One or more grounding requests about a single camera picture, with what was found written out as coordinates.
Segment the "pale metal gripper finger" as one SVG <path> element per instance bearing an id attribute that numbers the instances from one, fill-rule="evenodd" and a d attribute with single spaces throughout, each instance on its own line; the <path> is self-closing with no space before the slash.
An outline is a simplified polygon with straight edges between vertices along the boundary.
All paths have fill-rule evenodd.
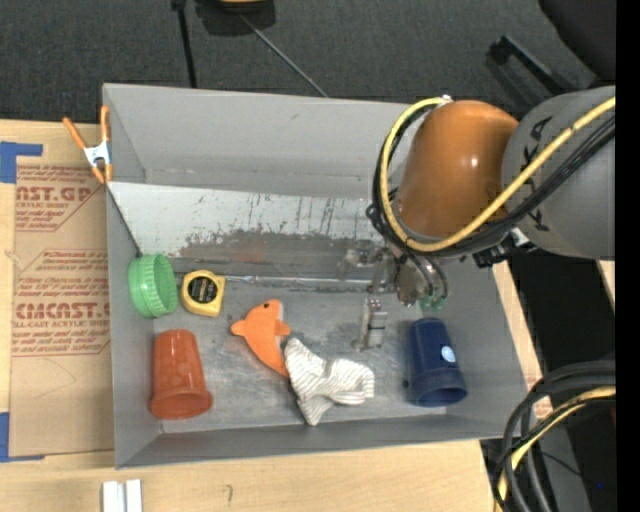
<path id="1" fill-rule="evenodd" d="M 371 300 L 371 346 L 380 347 L 388 320 L 388 311 L 379 299 Z"/>
<path id="2" fill-rule="evenodd" d="M 368 347 L 369 321 L 374 309 L 375 300 L 373 298 L 366 298 L 364 300 L 360 316 L 359 334 L 351 343 L 352 347 L 356 351 L 363 351 Z"/>

